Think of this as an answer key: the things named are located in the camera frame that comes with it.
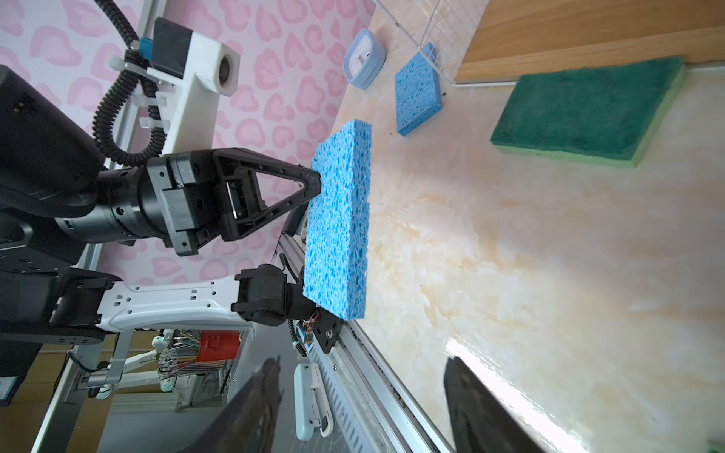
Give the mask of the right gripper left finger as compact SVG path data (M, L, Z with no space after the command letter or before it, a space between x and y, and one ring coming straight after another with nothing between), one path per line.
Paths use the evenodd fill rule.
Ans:
M267 359L182 452L270 452L282 400L279 373L279 358Z

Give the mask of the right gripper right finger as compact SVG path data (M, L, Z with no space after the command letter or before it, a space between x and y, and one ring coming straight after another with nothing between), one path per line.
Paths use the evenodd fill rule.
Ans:
M447 360L444 387L458 452L542 450L462 359Z

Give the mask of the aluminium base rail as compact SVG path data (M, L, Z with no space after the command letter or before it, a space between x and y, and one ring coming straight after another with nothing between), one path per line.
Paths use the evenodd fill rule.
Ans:
M362 327L345 323L330 353L316 347L335 430L352 452L452 452Z

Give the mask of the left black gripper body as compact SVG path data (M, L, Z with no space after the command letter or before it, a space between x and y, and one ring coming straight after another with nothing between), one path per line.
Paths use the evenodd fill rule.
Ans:
M147 162L167 247L188 257L217 237L235 242L249 234L245 221L255 205L249 167L253 157L245 149L222 148Z

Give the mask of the blue sponge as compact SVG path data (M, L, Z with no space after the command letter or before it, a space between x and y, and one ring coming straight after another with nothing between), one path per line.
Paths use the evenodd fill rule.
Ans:
M303 292L344 321L366 313L371 147L372 126L353 120L312 161L321 193L309 205Z
M427 43L423 54L416 54L395 75L396 129L405 137L443 108L443 96L437 71L436 48Z

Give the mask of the green sponge by shelf front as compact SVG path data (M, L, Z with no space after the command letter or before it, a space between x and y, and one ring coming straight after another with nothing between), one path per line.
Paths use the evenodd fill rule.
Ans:
M635 168L685 73L669 57L523 75L490 142L501 153Z

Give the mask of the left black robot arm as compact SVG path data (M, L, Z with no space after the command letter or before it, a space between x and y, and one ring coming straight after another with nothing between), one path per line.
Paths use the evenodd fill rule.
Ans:
M234 330L316 315L264 264L230 282L162 290L79 268L88 245L157 238L181 257L245 239L321 192L319 173L244 148L105 166L91 137L1 70L1 337L87 345L136 328Z

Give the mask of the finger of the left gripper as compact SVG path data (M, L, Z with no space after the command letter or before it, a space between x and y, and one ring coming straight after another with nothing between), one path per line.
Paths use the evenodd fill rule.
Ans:
M213 151L219 231L238 241L321 193L322 177L310 168L245 148Z

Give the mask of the light blue square clock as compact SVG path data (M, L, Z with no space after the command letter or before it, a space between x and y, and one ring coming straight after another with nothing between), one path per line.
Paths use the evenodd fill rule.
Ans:
M377 77L386 60L386 51L379 39L367 28L358 32L343 59L347 82L366 90Z

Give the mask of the white plastic clip device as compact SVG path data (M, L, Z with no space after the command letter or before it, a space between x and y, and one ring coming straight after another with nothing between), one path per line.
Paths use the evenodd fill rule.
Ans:
M334 420L318 364L301 362L294 373L296 438L310 441L318 432L332 434Z

